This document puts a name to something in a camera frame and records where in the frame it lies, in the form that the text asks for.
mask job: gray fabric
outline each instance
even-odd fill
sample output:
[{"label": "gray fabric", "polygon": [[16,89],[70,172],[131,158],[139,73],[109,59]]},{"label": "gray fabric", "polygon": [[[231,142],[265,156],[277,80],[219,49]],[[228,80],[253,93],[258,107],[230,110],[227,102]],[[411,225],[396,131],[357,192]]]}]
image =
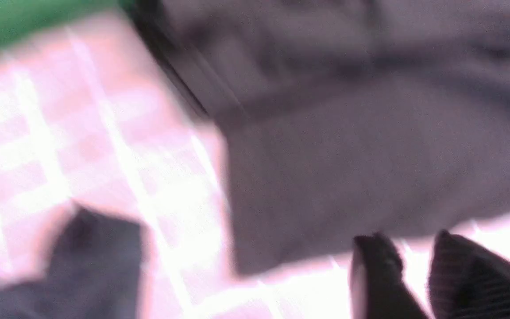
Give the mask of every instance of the gray fabric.
[{"label": "gray fabric", "polygon": [[163,3],[136,24],[226,138],[241,274],[510,210],[510,2]]}]

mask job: dark object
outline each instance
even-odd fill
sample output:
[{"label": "dark object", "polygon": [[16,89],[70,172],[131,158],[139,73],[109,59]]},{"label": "dark object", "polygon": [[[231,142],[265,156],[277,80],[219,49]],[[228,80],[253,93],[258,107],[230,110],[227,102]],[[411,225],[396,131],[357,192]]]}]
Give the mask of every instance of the dark object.
[{"label": "dark object", "polygon": [[510,262],[467,238],[441,232],[429,294],[437,319],[510,319]]},{"label": "dark object", "polygon": [[352,318],[428,319],[402,281],[402,260],[389,238],[374,234],[354,241]]},{"label": "dark object", "polygon": [[46,277],[0,291],[0,319],[134,319],[140,262],[139,225],[80,208]]},{"label": "dark object", "polygon": [[[350,269],[355,319],[427,319],[402,282],[402,260],[382,234],[357,236]],[[510,262],[459,235],[437,236],[429,274],[436,319],[510,319]]]},{"label": "dark object", "polygon": [[510,1],[128,8],[228,145],[237,269],[510,210]]}]

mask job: gray cloth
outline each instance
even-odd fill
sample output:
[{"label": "gray cloth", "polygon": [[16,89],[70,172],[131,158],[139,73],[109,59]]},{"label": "gray cloth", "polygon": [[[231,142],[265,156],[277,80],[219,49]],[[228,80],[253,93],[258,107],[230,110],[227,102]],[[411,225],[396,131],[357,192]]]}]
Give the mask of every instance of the gray cloth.
[{"label": "gray cloth", "polygon": [[510,1],[162,1],[135,24],[228,145],[237,269],[510,210]]}]

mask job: green surface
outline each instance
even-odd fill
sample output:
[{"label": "green surface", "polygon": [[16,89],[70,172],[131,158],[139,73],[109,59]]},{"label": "green surface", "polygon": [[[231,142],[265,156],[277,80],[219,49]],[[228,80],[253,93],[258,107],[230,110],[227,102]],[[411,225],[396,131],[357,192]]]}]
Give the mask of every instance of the green surface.
[{"label": "green surface", "polygon": [[69,22],[129,0],[0,0],[0,48],[31,32]]}]

